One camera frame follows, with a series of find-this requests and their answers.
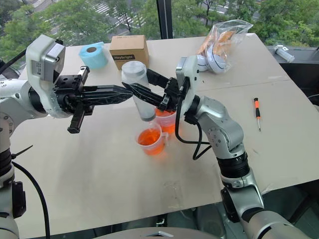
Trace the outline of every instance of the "floor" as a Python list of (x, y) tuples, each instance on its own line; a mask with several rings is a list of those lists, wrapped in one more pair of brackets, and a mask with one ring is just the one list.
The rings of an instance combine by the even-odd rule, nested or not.
[[(263, 197), (266, 209), (275, 211), (288, 220), (307, 195), (308, 193), (300, 187), (293, 186), (272, 191)], [(165, 218), (164, 223), (167, 227), (200, 229), (201, 231), (216, 235), (221, 239), (247, 239), (242, 226), (239, 223), (232, 223), (227, 219), (222, 203), (178, 211), (162, 215), (161, 218), (152, 217), (119, 225), (53, 235), (51, 238), (91, 239), (121, 230), (140, 227), (154, 227), (157, 222), (162, 221), (162, 218)], [(309, 237), (319, 239), (318, 198), (315, 203), (313, 203), (312, 206), (298, 219), (295, 226), (301, 229)]]

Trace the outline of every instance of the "white table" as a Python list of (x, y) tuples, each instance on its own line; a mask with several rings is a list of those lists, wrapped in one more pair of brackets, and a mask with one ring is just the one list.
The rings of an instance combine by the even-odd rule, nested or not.
[[(175, 76), (179, 58), (194, 54), (203, 39), (148, 41), (150, 68)], [(66, 48), (63, 74), (75, 74), (83, 65), (78, 57), (80, 48)], [(260, 190), (265, 193), (318, 179), (316, 109), (256, 35), (248, 34), (233, 57), (235, 64), (226, 74), (200, 73), (197, 94), (221, 101), (243, 127), (249, 164)], [(86, 85), (120, 85), (121, 73), (110, 55), (108, 58), (105, 68), (91, 71)], [(261, 132), (256, 125), (254, 97), (260, 99)], [(12, 152), (34, 145), (16, 162), (40, 184), (52, 234), (221, 201), (222, 184), (212, 150), (193, 161), (195, 146), (177, 141), (174, 135), (164, 152), (155, 157), (145, 155), (135, 144), (135, 129), (130, 125), (141, 121), (132, 99), (95, 107), (93, 115), (85, 117), (79, 134), (67, 132), (70, 120), (28, 120), (11, 137)], [(198, 137), (197, 128), (185, 122), (181, 122), (180, 134), (185, 139)], [(27, 200), (26, 213), (16, 220), (20, 237), (43, 236), (38, 195), (18, 170), (16, 180), (23, 182)]]

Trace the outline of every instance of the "plastic cup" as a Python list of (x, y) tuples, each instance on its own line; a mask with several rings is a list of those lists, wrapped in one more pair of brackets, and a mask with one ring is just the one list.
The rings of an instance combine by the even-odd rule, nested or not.
[(163, 151), (164, 141), (167, 141), (168, 133), (162, 132), (159, 124), (149, 122), (143, 124), (135, 136), (135, 141), (147, 155), (156, 155)]
[(173, 133), (175, 132), (175, 119), (176, 112), (160, 111), (155, 109), (156, 122), (161, 126), (163, 132)]

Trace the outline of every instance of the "cup handle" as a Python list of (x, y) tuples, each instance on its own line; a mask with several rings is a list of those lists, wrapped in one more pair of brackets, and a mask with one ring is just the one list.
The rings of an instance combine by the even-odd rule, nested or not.
[(164, 143), (168, 145), (168, 136), (169, 134), (167, 132), (162, 132), (162, 137), (164, 137)]

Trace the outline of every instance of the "clear plastic bottle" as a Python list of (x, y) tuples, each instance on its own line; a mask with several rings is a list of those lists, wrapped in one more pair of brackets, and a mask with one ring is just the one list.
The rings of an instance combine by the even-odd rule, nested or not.
[[(142, 62), (129, 61), (122, 66), (122, 81), (127, 84), (138, 83), (149, 88), (146, 70), (146, 66)], [(143, 121), (155, 119), (155, 107), (153, 105), (142, 101), (136, 96), (133, 96), (133, 99)]]

